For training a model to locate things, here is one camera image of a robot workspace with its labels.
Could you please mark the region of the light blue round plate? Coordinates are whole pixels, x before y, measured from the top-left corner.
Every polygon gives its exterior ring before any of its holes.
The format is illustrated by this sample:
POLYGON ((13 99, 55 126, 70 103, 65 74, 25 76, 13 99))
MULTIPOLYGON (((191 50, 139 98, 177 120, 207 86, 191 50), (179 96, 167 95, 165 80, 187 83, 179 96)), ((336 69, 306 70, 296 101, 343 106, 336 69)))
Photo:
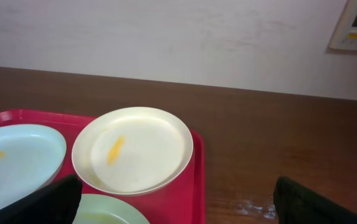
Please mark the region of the light blue round plate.
POLYGON ((66 150, 63 135, 48 126, 0 127, 0 209, 50 184, 66 150))

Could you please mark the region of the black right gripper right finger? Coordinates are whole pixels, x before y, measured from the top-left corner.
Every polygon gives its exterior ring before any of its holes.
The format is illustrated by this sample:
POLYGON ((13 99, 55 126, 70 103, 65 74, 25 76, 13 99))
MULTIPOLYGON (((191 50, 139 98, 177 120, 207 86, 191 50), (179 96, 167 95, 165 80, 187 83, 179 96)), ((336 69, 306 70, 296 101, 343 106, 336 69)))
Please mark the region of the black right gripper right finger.
POLYGON ((357 224, 357 214, 298 182, 277 179, 273 201, 279 224, 357 224))

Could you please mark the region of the light green round plate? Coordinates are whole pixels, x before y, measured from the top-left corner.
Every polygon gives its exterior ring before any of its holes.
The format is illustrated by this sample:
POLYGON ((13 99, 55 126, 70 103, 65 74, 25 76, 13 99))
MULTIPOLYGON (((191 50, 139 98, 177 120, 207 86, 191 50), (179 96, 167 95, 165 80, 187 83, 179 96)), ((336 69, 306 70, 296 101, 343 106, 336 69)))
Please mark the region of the light green round plate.
POLYGON ((117 198, 82 194, 73 224, 150 224, 146 217, 130 204, 117 198))

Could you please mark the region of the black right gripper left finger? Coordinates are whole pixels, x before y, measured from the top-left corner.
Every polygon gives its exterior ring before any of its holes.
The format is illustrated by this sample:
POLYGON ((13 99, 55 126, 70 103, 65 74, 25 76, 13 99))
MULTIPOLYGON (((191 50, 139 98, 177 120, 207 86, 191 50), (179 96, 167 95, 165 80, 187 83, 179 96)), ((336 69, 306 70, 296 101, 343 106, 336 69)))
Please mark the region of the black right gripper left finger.
POLYGON ((0 224, 72 224, 82 188, 77 175, 67 175, 0 209, 0 224))

